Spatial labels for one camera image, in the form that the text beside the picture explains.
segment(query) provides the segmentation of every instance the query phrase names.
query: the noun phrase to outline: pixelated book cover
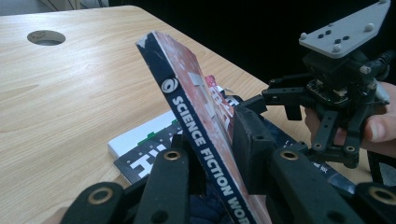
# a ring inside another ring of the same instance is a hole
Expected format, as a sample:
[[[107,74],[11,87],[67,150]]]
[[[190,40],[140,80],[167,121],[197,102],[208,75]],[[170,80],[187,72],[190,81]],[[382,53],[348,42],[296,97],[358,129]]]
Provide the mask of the pixelated book cover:
[[[235,223],[271,223],[265,196],[248,195],[231,151],[233,108],[212,97],[195,55],[171,36],[136,43],[183,133]]]

